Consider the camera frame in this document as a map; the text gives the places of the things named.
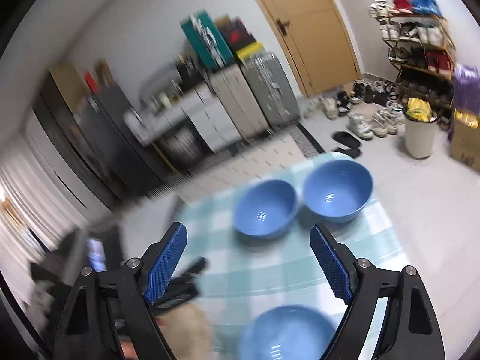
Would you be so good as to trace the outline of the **person's hand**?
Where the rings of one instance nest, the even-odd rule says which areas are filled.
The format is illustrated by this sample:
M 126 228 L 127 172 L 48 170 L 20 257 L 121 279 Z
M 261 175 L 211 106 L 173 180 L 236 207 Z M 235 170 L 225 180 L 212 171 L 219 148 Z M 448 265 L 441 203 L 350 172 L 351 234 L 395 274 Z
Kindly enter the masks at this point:
M 207 359 L 212 351 L 212 326 L 193 303 L 155 318 L 176 359 Z

